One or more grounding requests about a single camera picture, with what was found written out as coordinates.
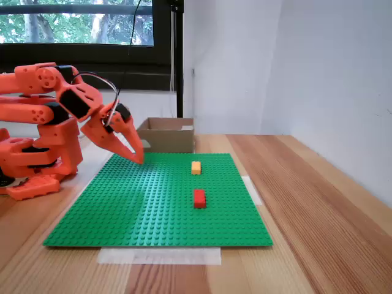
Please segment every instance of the red lego brick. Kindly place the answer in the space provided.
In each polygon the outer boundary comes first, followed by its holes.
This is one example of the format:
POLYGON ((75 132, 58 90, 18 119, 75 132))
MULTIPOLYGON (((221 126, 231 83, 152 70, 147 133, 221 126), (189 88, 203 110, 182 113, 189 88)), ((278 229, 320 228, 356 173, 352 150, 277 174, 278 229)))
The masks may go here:
POLYGON ((203 189, 194 189, 194 208, 206 208, 206 196, 203 189))

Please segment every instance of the brown cardboard box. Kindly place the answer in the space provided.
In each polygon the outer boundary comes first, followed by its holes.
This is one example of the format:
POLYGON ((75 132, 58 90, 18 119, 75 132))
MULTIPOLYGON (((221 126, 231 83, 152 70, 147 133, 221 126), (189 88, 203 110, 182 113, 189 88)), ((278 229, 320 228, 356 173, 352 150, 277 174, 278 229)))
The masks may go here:
POLYGON ((193 118, 148 118, 137 129, 145 152, 193 153, 193 118))

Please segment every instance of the white tape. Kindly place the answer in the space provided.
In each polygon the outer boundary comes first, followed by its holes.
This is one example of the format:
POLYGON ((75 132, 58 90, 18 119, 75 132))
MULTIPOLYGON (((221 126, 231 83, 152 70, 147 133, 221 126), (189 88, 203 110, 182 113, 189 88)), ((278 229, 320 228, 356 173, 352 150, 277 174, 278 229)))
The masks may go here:
POLYGON ((100 264, 221 265, 221 249, 207 248, 102 248, 100 264))
POLYGON ((181 130, 193 130, 193 126, 182 126, 181 130))
POLYGON ((147 140, 142 139, 141 142, 143 143, 143 147, 144 147, 144 148, 151 148, 151 145, 148 143, 147 140))
POLYGON ((253 186, 251 178, 249 176, 242 176, 242 179, 255 205, 263 205, 263 202, 260 199, 255 186, 253 186))

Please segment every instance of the robotic arm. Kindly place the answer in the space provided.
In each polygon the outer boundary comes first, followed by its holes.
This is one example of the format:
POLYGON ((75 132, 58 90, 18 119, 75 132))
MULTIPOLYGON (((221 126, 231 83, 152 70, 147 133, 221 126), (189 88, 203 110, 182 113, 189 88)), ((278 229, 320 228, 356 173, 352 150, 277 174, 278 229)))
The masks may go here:
POLYGON ((10 138, 0 129, 0 194, 21 200, 59 190, 60 180, 76 173, 83 160, 77 121, 89 119, 81 131, 97 146, 143 163, 143 145, 129 110, 118 104, 107 124, 113 103, 102 105, 101 93, 73 66, 34 64, 0 75, 0 94, 18 92, 23 96, 0 96, 0 121, 37 124, 40 138, 10 138), (53 91, 56 98, 41 95, 53 91), (135 153, 114 133, 123 134, 135 153), (26 177, 13 186, 12 179, 26 177))

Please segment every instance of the wooden table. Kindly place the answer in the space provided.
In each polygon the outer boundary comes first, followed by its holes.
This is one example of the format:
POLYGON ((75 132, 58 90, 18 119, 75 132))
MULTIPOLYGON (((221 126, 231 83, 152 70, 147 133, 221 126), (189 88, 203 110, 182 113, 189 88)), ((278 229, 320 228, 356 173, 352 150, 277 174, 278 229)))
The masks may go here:
POLYGON ((222 249, 221 266, 98 265, 99 249, 47 249, 107 157, 83 149, 60 193, 0 197, 0 293, 392 293, 391 210, 290 136, 196 137, 198 153, 231 153, 251 177, 270 249, 222 249))

